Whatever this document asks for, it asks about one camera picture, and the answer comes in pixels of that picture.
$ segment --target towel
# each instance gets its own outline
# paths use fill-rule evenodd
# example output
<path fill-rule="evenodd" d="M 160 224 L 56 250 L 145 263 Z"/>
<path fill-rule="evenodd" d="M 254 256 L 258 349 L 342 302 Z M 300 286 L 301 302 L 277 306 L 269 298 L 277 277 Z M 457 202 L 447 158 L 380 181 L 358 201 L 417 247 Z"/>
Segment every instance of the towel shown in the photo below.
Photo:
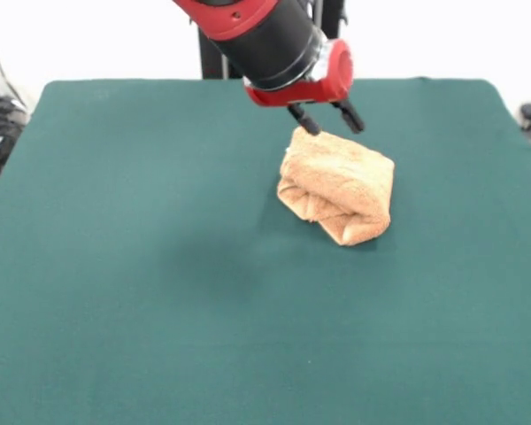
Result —
<path fill-rule="evenodd" d="M 377 151 L 299 127 L 281 164 L 277 195 L 300 219 L 318 222 L 336 243 L 351 246 L 388 229 L 394 170 Z"/>

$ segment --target table surface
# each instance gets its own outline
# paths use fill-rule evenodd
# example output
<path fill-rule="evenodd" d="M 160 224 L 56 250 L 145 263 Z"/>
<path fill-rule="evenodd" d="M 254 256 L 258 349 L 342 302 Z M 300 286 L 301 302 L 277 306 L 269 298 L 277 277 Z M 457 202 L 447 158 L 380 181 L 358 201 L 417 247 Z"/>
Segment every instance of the table surface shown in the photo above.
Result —
<path fill-rule="evenodd" d="M 239 81 L 49 85 L 0 181 L 0 425 L 531 424 L 531 146 L 484 81 L 351 97 L 396 180 L 341 248 Z"/>

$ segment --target black cylinder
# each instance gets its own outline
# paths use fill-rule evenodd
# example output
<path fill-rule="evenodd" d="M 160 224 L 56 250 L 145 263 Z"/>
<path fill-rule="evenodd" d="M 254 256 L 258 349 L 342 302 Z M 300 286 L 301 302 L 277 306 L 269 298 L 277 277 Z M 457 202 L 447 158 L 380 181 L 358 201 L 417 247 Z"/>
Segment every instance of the black cylinder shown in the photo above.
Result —
<path fill-rule="evenodd" d="M 280 0 L 258 25 L 232 40 L 213 41 L 256 89 L 282 89 L 319 57 L 322 33 L 295 0 Z"/>

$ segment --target black cable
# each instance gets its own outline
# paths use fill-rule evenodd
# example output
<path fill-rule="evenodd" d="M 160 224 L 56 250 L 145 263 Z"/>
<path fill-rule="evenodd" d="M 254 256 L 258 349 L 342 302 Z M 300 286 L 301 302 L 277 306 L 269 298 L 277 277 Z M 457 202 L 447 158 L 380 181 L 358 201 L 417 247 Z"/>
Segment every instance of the black cable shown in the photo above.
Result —
<path fill-rule="evenodd" d="M 2 61 L 0 60 L 0 74 L 2 75 L 2 78 L 4 78 L 4 81 L 6 85 L 8 86 L 8 89 L 12 92 L 12 94 L 18 99 L 18 101 L 22 104 L 22 106 L 27 109 L 27 105 L 24 102 L 24 100 L 19 95 L 18 91 L 10 84 L 8 81 L 8 77 L 6 76 L 6 72 L 4 71 L 4 67 L 2 66 Z"/>

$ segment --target black stand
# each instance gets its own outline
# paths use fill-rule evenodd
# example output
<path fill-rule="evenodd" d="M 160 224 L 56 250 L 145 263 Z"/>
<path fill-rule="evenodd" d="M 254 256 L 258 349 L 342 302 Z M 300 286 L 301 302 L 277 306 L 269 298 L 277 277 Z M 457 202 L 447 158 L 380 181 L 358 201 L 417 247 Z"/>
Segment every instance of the black stand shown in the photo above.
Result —
<path fill-rule="evenodd" d="M 323 32 L 329 39 L 338 38 L 340 22 L 344 16 L 344 0 L 324 0 L 322 7 Z M 240 79 L 242 76 L 228 63 L 227 73 L 223 72 L 222 55 L 200 30 L 198 34 L 199 49 L 201 51 L 201 67 L 203 79 L 226 80 Z"/>

